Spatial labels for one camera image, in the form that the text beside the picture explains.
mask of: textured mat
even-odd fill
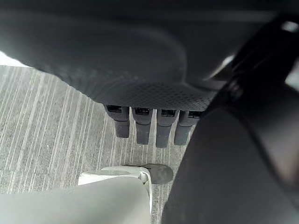
[[[0,66],[2,194],[75,186],[80,173],[106,166],[162,163],[176,172],[185,147],[173,145],[173,128],[168,147],[156,148],[155,131],[153,119],[149,145],[137,145],[131,116],[130,137],[119,139],[101,104],[55,76]],[[154,185],[153,224],[171,184]]]

